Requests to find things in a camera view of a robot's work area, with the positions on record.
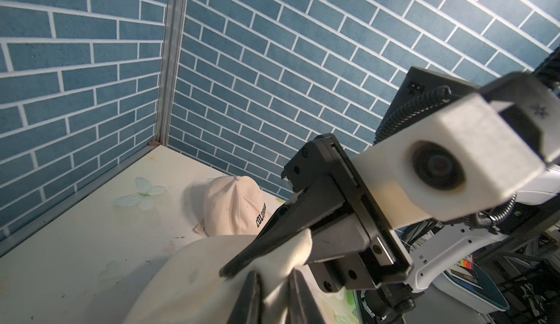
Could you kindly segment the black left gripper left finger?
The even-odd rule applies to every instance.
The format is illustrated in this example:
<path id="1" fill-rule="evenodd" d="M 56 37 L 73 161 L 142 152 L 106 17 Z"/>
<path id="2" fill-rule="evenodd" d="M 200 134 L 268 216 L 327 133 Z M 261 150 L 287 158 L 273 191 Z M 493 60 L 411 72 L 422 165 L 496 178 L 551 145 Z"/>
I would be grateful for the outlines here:
<path id="1" fill-rule="evenodd" d="M 259 324 L 262 320 L 262 282 L 256 271 L 246 276 L 227 324 Z"/>

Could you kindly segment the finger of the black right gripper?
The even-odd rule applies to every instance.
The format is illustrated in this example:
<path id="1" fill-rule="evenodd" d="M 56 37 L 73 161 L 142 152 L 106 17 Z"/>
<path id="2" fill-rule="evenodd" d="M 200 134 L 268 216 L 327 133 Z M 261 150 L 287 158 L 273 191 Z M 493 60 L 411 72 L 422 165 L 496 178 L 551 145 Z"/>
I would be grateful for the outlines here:
<path id="1" fill-rule="evenodd" d="M 323 263 L 355 252 L 370 245 L 370 236 L 356 214 L 348 215 L 326 226 L 311 229 L 312 249 L 307 264 Z"/>
<path id="2" fill-rule="evenodd" d="M 256 258 L 277 249 L 305 229 L 317 234 L 341 222 L 349 215 L 346 202 L 333 178 L 319 178 L 298 194 L 289 207 L 282 207 L 279 219 L 272 220 L 252 243 L 221 268 L 220 277 L 237 275 Z"/>

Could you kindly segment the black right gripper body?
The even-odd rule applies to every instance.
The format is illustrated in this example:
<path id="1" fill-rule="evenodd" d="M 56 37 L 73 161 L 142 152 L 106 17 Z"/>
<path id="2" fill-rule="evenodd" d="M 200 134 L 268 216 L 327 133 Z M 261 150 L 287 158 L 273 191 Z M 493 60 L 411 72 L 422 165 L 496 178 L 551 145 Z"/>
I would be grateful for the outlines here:
<path id="1" fill-rule="evenodd" d="M 356 214 L 370 236 L 370 245 L 364 251 L 307 264 L 321 290 L 367 290 L 404 282 L 413 268 L 412 260 L 334 135 L 320 135 L 306 143 L 281 176 L 290 181 L 296 193 L 281 208 L 289 207 L 298 194 L 319 178 L 333 178 L 346 198 L 344 206 L 349 208 L 349 215 Z"/>

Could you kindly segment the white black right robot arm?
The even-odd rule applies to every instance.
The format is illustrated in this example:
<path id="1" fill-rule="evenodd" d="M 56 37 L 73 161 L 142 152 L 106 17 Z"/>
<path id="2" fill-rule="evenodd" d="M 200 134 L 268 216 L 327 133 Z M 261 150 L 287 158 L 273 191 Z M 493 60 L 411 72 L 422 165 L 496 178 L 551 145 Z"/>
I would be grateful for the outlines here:
<path id="1" fill-rule="evenodd" d="M 376 130 L 353 158 L 334 134 L 307 142 L 284 167 L 294 196 L 220 270 L 240 280 L 229 323 L 262 323 L 278 304 L 282 323 L 323 323 L 302 273 L 287 261 L 265 294 L 257 268 L 297 236 L 326 293 L 353 290 L 357 308 L 391 323 L 441 273 L 506 238 L 516 204 L 559 196 L 559 52 L 533 72 L 476 86 L 413 67 Z"/>

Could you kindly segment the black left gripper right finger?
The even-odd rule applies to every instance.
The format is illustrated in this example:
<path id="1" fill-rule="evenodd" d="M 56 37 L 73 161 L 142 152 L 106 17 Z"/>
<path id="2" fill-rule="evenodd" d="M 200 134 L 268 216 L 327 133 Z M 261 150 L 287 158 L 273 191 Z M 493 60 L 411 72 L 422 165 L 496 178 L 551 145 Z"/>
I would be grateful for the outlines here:
<path id="1" fill-rule="evenodd" d="M 286 323 L 325 324 L 303 274 L 293 269 L 288 277 L 289 296 Z"/>

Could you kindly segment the beige baseball cap with text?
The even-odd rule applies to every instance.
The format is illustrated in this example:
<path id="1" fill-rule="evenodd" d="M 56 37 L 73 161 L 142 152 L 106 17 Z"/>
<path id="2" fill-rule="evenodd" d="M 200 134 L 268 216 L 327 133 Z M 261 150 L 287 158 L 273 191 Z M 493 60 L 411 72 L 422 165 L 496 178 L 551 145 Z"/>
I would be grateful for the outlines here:
<path id="1" fill-rule="evenodd" d="M 206 187 L 203 218 L 193 231 L 210 237 L 258 235 L 270 218 L 263 192 L 252 178 L 217 177 Z"/>

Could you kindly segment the cream cap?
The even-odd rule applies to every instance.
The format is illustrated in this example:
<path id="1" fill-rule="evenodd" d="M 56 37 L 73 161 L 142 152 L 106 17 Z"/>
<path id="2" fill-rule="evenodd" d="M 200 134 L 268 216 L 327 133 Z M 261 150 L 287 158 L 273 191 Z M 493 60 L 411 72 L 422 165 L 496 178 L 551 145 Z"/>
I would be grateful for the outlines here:
<path id="1" fill-rule="evenodd" d="M 264 323 L 287 318 L 288 276 L 298 269 L 327 323 L 357 323 L 351 292 L 323 293 L 305 262 L 312 251 L 306 229 L 272 252 L 256 258 L 232 278 L 220 277 L 224 265 L 245 249 L 251 235 L 213 236 L 177 252 L 152 278 L 125 318 L 125 323 L 226 323 L 250 271 L 263 286 Z"/>

